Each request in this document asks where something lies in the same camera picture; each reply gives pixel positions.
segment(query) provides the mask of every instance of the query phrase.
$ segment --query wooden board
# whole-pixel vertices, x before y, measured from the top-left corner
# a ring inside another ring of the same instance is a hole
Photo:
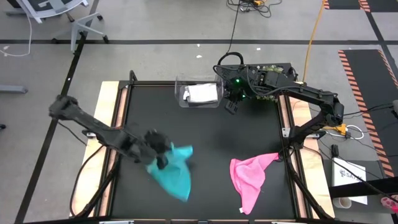
[[[102,83],[94,113],[94,118],[109,126],[112,123],[118,86],[119,82]],[[100,146],[101,144],[96,139],[89,139],[83,162],[85,162]],[[75,214],[84,209],[99,187],[105,152],[106,149],[103,147],[100,152],[87,163],[80,174],[72,202],[72,209]]]
[[[310,108],[307,102],[290,97],[290,106],[292,108],[295,125],[301,126],[312,118]],[[319,151],[318,142],[316,139],[306,139],[304,141],[304,146]],[[335,212],[329,194],[328,184],[326,182],[325,171],[323,170],[321,156],[315,152],[306,150],[305,148],[301,149],[300,154],[302,158],[307,189],[311,192],[319,205],[322,206],[324,211],[331,217],[335,217]],[[297,198],[299,200],[298,204],[300,208],[300,214],[302,214],[302,210],[304,209],[302,197],[302,194],[297,194]],[[317,214],[313,210],[312,215],[314,218],[318,218]]]

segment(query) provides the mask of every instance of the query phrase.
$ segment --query office chair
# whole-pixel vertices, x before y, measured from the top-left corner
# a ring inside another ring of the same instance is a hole
[[[57,37],[71,32],[72,36],[70,39],[70,50],[75,51],[76,40],[80,32],[92,32],[101,35],[105,43],[109,43],[108,36],[104,33],[86,26],[85,24],[92,21],[95,17],[102,21],[103,17],[99,12],[85,16],[80,19],[74,19],[68,12],[73,8],[79,6],[80,4],[87,7],[87,0],[17,0],[21,8],[28,15],[31,15],[39,24],[43,23],[42,19],[52,16],[60,16],[61,14],[66,14],[69,21],[72,23],[72,27],[67,29],[62,29],[52,35],[52,42],[54,44],[58,43]]]

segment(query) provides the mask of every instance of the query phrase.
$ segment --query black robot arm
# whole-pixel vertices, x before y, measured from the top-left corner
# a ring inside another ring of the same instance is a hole
[[[106,147],[133,158],[135,162],[150,164],[157,159],[157,166],[163,169],[168,161],[164,153],[170,150],[170,141],[156,131],[148,131],[144,137],[135,136],[125,128],[111,128],[84,112],[75,98],[58,95],[49,108],[49,114],[60,120],[73,120],[92,133]]]
[[[257,98],[260,100],[277,99],[287,95],[320,107],[316,117],[302,126],[290,128],[289,145],[301,148],[305,138],[325,126],[338,126],[343,122],[344,106],[336,93],[318,90],[297,83],[297,74],[290,67],[285,71],[278,65],[215,65],[215,72],[224,80],[229,102],[226,109],[234,114],[240,101]]]

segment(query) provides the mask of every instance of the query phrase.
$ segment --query pink cloth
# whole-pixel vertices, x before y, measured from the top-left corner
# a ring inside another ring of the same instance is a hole
[[[264,154],[240,161],[232,159],[229,165],[232,183],[242,198],[242,211],[249,215],[260,194],[260,189],[266,180],[264,170],[274,160],[278,153]]]

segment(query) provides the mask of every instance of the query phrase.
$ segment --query transparent box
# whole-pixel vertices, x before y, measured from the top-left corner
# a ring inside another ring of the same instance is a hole
[[[204,96],[204,97],[195,97],[195,98],[203,99],[209,95],[208,99],[210,100],[194,101],[193,96],[192,97],[189,96],[190,94],[189,90],[191,90],[193,93],[193,89],[201,91],[209,90],[203,92],[195,91],[195,96],[199,96],[198,93],[202,93],[200,96]],[[224,94],[223,79],[218,75],[216,75],[214,80],[212,81],[211,80],[203,81],[203,79],[200,80],[199,78],[195,77],[177,75],[177,77],[175,78],[174,94],[175,98],[178,101],[178,104],[182,108],[216,108],[220,105],[220,101],[223,99],[223,94]]]

